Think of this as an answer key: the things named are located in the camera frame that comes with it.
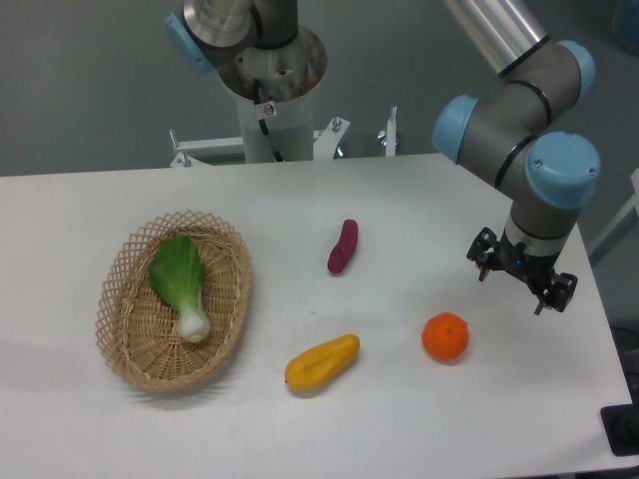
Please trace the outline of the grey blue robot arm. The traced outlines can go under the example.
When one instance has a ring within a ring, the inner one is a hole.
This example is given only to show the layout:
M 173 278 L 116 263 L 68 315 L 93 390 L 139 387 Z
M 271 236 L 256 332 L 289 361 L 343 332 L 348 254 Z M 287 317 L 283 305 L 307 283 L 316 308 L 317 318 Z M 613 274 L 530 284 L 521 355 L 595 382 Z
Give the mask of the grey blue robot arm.
M 540 308 L 562 311 L 577 279 L 554 266 L 593 196 L 600 157 L 585 138 L 550 125 L 590 90 L 593 59 L 552 40 L 520 1 L 450 1 L 447 9 L 503 81 L 491 101 L 451 100 L 432 130 L 439 152 L 512 202 L 502 234 L 481 231 L 467 256 L 482 273 L 524 282 Z M 334 156 L 346 123 L 313 130 L 311 94 L 326 53 L 300 24 L 296 2 L 187 1 L 165 31 L 192 70 L 217 72 L 235 96 L 248 162 Z

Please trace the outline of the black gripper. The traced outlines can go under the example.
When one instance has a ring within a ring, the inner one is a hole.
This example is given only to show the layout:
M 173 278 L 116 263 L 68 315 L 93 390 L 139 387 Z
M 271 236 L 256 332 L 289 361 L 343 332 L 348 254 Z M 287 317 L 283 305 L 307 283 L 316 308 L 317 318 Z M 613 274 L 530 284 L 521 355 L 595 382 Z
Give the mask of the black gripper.
M 503 234 L 498 240 L 490 228 L 483 228 L 472 241 L 466 254 L 479 269 L 479 281 L 494 270 L 503 270 L 524 282 L 538 299 L 534 314 L 544 308 L 563 312 L 575 292 L 578 277 L 572 273 L 554 272 L 559 252 L 550 255 L 528 254 L 525 244 L 512 243 Z

